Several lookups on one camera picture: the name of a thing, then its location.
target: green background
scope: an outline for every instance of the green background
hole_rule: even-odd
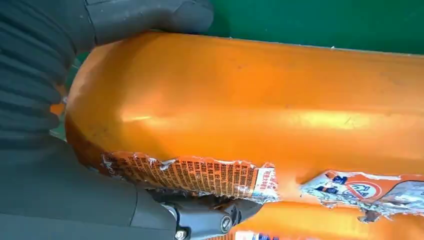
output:
[[[212,0],[212,36],[424,54],[424,0]]]

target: torn label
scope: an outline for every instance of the torn label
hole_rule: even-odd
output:
[[[355,206],[365,212],[358,219],[374,222],[394,214],[424,216],[424,176],[380,176],[363,172],[328,170],[301,186],[302,193],[317,197],[326,207]]]
[[[111,176],[148,183],[154,188],[242,198],[261,204],[280,200],[276,172],[271,164],[256,167],[246,161],[197,156],[159,161],[143,153],[123,151],[104,153],[102,160],[102,166]]]

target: logo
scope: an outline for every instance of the logo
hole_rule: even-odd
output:
[[[370,199],[382,193],[380,186],[369,181],[351,181],[344,186],[346,189],[341,194],[355,200]]]

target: orange gas cylinder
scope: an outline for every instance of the orange gas cylinder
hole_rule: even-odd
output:
[[[79,160],[137,152],[275,165],[287,202],[240,229],[324,239],[424,236],[424,217],[365,225],[300,184],[327,169],[424,175],[424,58],[151,32],[96,48],[66,106]]]

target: bolt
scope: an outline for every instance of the bolt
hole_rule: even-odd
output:
[[[224,216],[221,220],[221,231],[226,234],[230,231],[231,226],[233,225],[233,221],[230,216]]]
[[[184,230],[178,230],[175,233],[175,239],[176,240],[184,240],[184,239],[186,239],[186,237],[187,237],[187,232],[184,231]]]

